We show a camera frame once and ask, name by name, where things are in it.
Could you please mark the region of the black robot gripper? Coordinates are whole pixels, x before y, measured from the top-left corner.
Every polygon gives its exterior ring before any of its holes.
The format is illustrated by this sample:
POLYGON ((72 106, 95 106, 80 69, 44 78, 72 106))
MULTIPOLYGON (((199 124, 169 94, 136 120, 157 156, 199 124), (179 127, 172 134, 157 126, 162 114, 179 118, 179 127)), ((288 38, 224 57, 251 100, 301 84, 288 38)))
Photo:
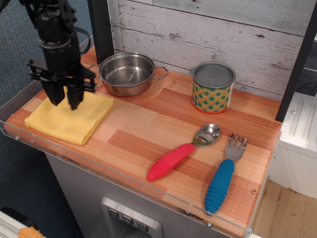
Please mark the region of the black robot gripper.
POLYGON ((31 78, 42 81, 50 102, 57 106, 64 98, 64 86, 72 110, 83 101, 84 91, 95 92, 95 73, 81 64, 81 53, 69 46, 65 49, 44 49, 43 59, 30 59, 31 78))

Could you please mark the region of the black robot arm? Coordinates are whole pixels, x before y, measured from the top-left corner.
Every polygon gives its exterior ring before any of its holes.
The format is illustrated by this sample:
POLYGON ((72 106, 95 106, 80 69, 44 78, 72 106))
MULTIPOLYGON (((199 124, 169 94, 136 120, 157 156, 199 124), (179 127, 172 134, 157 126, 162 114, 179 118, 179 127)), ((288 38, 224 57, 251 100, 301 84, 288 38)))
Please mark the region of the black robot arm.
POLYGON ((78 33, 87 34, 75 27, 75 10, 66 0, 23 0, 27 13, 36 28, 37 43, 44 58, 30 59, 27 64, 34 80, 41 82, 49 100, 58 105, 67 97, 72 110, 83 101, 84 92, 94 92, 95 74, 81 64, 78 33))

